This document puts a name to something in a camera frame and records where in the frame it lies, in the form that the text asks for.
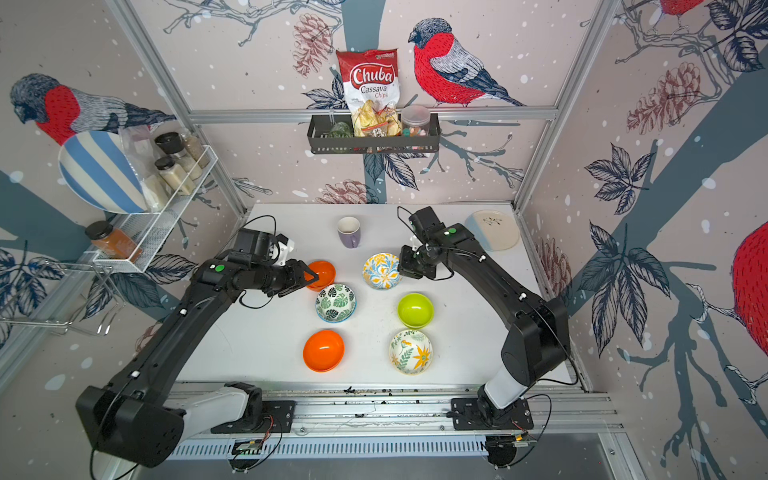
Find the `tabletop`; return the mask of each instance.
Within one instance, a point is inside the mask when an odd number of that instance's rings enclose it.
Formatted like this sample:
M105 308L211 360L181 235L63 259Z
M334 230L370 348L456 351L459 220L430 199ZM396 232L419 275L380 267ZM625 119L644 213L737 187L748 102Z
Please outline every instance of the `tabletop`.
M408 205L415 212L425 205ZM301 289L274 298L261 310L233 304L211 327L177 381L256 382L264 389L402 389L477 386L490 380L502 366L501 349L507 329L493 308L467 280L455 275L434 282L403 277L387 291L374 290L362 278L362 266L375 253L399 255L402 245L412 243L412 233L397 219L396 205L256 204L250 219L270 214L277 232L296 243L289 258L327 260L336 268L336 283L349 286L357 297L356 311L341 323L327 323L315 312L317 293ZM477 210L498 210L512 216L501 204L433 205L446 225L464 223ZM336 230L342 217L359 220L360 245L345 248ZM271 232L272 220L263 218L247 228ZM521 241L508 250L489 255L518 282L540 293L531 262ZM449 272L439 266L438 276ZM432 342L434 358L417 376L399 372L389 362L389 342L406 329L397 316L397 304L408 293L426 295L435 306L434 320L422 329ZM264 304L267 297L248 290L243 301ZM318 373L304 365L302 351L307 339L323 329L336 331L344 340L341 363ZM546 375L570 382L565 364Z

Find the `snack bag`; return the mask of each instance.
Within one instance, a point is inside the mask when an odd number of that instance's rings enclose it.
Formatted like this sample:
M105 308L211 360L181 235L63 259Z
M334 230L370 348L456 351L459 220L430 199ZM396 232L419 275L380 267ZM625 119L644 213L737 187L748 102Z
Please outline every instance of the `snack bag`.
M400 135L397 50L337 51L336 56L355 136Z

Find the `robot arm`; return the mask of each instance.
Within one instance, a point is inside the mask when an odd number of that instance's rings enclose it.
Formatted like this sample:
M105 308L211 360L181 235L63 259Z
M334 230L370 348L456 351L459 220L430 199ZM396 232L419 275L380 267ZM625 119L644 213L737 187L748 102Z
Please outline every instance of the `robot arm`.
M400 273L435 279L438 263L456 272L491 304L507 327L503 367L480 388L480 413L494 425L504 410L547 372L567 358L568 313L558 300L545 302L512 278L463 225L446 228L431 207L413 214L410 224L423 243L416 251L404 245Z
M241 229L235 247L221 256L226 260L197 268L152 340L104 388L89 386L78 398L76 409L95 449L154 467L182 439L243 415L254 392L232 386L175 408L164 403L205 333L245 289L285 296L319 279L304 262L285 260L292 246L282 235Z

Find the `orange spice jar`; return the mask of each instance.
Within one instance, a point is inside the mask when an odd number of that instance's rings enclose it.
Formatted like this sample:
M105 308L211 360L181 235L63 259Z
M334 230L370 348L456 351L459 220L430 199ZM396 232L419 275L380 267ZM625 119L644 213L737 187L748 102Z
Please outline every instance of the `orange spice jar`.
M131 262L136 263L136 259L143 252L141 248L136 248L136 242L123 230L116 228L106 220L91 223L85 228L85 234L96 248L111 258L126 260L136 250L136 253L131 257Z

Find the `leaf-patterned bowl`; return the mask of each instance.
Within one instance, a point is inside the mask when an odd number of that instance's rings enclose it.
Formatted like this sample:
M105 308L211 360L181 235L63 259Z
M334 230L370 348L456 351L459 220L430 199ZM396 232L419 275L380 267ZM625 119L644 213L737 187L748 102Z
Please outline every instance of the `leaf-patterned bowl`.
M317 315L330 323L350 318L356 306L357 298L352 289L341 283L334 283L320 290L315 300Z
M400 283L400 272L397 267L400 259L391 253L377 253L370 257L362 267L362 278L372 288L389 290Z
M406 375L418 375L432 364L432 343L424 332L403 330L389 343L389 361Z

